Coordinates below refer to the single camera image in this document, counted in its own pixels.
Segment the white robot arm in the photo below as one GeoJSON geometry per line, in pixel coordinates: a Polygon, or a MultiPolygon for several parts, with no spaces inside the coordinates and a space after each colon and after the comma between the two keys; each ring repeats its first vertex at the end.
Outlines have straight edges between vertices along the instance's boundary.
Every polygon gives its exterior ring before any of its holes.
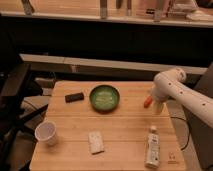
{"type": "Polygon", "coordinates": [[[159,72],[153,80],[151,97],[159,103],[172,97],[213,128],[213,99],[185,86],[186,78],[186,72],[182,68],[159,72]]]}

